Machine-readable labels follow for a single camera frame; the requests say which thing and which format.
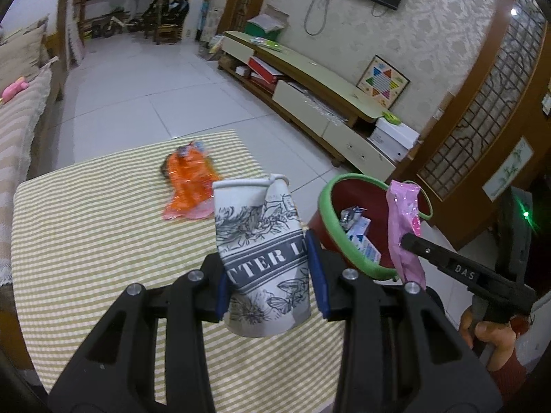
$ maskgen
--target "human hand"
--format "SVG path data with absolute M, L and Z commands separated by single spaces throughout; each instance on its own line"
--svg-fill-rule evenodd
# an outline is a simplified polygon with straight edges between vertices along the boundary
M 471 349 L 473 347 L 473 337 L 470 335 L 469 328 L 472 322 L 473 313 L 469 307 L 461 316 L 459 333 Z M 486 366 L 487 370 L 497 371 L 503 368 L 513 354 L 514 344 L 517 339 L 517 334 L 511 328 L 511 324 L 481 321 L 475 328 L 475 336 L 480 341 L 492 343 L 495 346 L 495 351 Z

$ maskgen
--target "red sleeve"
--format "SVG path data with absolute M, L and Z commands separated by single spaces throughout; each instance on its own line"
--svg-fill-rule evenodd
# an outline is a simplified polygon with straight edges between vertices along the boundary
M 507 363 L 500 370 L 490 371 L 490 375 L 498 386 L 505 404 L 519 391 L 526 380 L 526 368 L 520 364 L 516 350 L 514 350 Z

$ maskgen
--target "pink wrapper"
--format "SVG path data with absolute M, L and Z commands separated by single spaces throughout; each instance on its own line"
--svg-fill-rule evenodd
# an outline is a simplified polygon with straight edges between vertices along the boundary
M 388 202 L 388 251 L 402 282 L 414 281 L 426 289 L 425 271 L 413 253 L 400 246 L 402 236 L 414 233 L 421 236 L 421 222 L 417 196 L 420 187 L 414 183 L 392 180 L 386 192 Z

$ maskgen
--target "cable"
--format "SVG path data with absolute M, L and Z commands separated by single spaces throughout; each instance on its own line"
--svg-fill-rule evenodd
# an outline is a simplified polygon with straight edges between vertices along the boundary
M 315 37 L 316 35 L 321 34 L 321 32 L 325 29 L 325 25 L 327 23 L 327 12 L 329 11 L 329 2 L 330 0 L 325 0 L 325 11 L 323 14 L 323 24 L 321 25 L 321 28 L 318 32 L 312 34 L 310 31 L 308 31 L 308 28 L 306 27 L 306 24 L 308 23 L 308 19 L 310 18 L 310 14 L 312 12 L 312 8 L 316 0 L 312 0 L 312 3 L 310 3 L 310 7 L 308 8 L 306 15 L 304 16 L 304 31 L 306 31 L 306 34 L 311 35 L 312 37 Z
M 385 10 L 382 11 L 379 15 L 375 15 L 375 8 L 377 5 L 378 3 L 373 3 L 373 6 L 371 6 L 371 15 L 378 18 L 384 16 L 388 12 L 388 8 L 385 8 Z

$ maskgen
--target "checkered tablecloth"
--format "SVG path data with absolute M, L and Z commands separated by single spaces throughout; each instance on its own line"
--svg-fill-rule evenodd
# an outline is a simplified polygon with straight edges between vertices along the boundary
M 224 178 L 264 176 L 235 132 L 196 135 L 70 166 L 21 184 L 15 195 L 15 302 L 29 354 L 50 390 L 92 327 L 135 281 L 171 284 L 216 251 L 214 221 L 165 221 L 171 189 L 159 166 L 176 146 L 203 140 Z M 279 336 L 249 339 L 204 324 L 218 412 L 315 412 L 334 397 L 343 325 L 312 316 Z M 164 402 L 160 322 L 156 398 Z

